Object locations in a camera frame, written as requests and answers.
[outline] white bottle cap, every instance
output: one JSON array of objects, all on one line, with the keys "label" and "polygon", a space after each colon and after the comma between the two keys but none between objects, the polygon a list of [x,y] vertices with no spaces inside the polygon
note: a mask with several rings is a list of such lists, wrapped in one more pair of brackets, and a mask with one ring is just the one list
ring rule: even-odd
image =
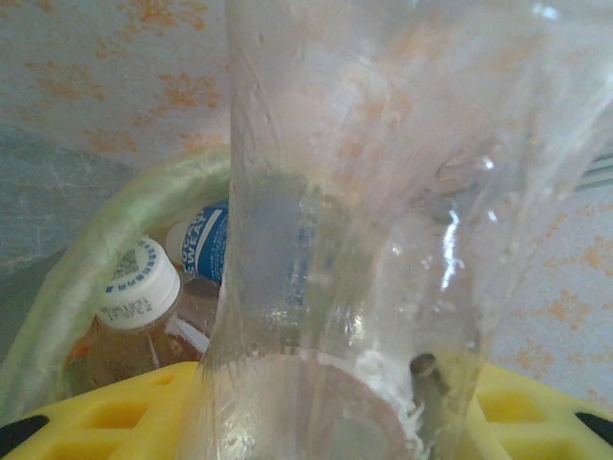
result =
[{"label": "white bottle cap", "polygon": [[97,316],[112,329],[143,327],[169,310],[180,288],[179,274],[162,246],[142,238],[117,265]]},{"label": "white bottle cap", "polygon": [[175,264],[181,266],[183,266],[183,240],[185,240],[189,227],[189,222],[179,222],[174,225],[166,235],[166,243],[164,244],[169,258]]}]

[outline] wall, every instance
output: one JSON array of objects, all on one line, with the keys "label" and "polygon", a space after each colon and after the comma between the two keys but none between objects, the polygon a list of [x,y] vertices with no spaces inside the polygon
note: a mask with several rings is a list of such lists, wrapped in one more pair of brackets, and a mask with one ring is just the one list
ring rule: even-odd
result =
[{"label": "wall", "polygon": [[0,123],[139,167],[229,137],[222,0],[0,0]]}]

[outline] clear plastic bottle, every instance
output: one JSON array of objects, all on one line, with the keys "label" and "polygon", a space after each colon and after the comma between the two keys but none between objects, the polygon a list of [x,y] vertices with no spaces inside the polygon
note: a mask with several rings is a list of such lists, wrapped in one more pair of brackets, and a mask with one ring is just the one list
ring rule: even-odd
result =
[{"label": "clear plastic bottle", "polygon": [[87,383],[101,387],[201,359],[209,346],[218,292],[212,282],[179,275],[162,246],[141,239],[106,287],[97,326],[83,339],[86,358],[71,363],[70,393],[86,391]]},{"label": "clear plastic bottle", "polygon": [[610,24],[537,10],[226,1],[228,251],[177,458],[455,457],[534,238],[610,120]]}]

